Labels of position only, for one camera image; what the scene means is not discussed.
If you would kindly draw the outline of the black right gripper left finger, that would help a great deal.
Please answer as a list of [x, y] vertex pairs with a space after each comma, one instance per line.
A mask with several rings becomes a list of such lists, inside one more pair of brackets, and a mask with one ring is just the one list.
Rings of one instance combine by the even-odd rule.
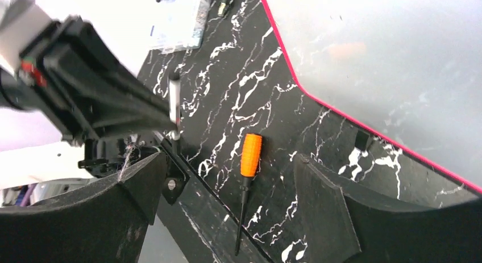
[[1, 261], [137, 262], [167, 166], [155, 153], [32, 206], [2, 208]]

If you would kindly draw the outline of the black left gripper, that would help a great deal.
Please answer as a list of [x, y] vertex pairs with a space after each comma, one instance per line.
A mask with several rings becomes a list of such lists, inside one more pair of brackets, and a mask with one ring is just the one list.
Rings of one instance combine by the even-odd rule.
[[139, 82], [79, 16], [52, 21], [21, 51], [31, 101], [71, 144], [177, 127], [169, 104]]

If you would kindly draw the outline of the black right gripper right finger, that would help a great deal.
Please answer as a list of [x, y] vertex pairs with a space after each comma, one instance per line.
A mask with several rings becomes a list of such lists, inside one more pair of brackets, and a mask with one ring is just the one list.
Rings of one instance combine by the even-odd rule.
[[481, 200], [444, 208], [388, 197], [294, 157], [310, 262], [480, 262]]

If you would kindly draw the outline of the white black whiteboard marker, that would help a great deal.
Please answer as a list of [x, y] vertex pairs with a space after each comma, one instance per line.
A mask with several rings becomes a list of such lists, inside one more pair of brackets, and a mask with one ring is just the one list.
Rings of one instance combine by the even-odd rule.
[[175, 141], [180, 139], [180, 74], [177, 70], [171, 72], [168, 76], [169, 83], [169, 117], [171, 122], [176, 125], [176, 128], [171, 131], [171, 138]]

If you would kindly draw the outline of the pink framed whiteboard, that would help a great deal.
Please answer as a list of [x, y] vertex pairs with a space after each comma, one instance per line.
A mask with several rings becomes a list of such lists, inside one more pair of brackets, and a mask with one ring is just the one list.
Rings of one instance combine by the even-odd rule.
[[317, 102], [481, 190], [481, 0], [261, 0]]

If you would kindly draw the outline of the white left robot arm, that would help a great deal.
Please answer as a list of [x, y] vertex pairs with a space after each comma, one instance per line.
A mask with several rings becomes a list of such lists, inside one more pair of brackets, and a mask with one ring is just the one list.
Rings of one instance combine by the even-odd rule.
[[107, 157], [105, 140], [144, 131], [171, 131], [169, 103], [124, 66], [81, 17], [98, 7], [119, 19], [114, 0], [1, 0], [1, 107], [41, 112], [61, 141], [82, 146], [78, 168], [102, 178], [126, 154]]

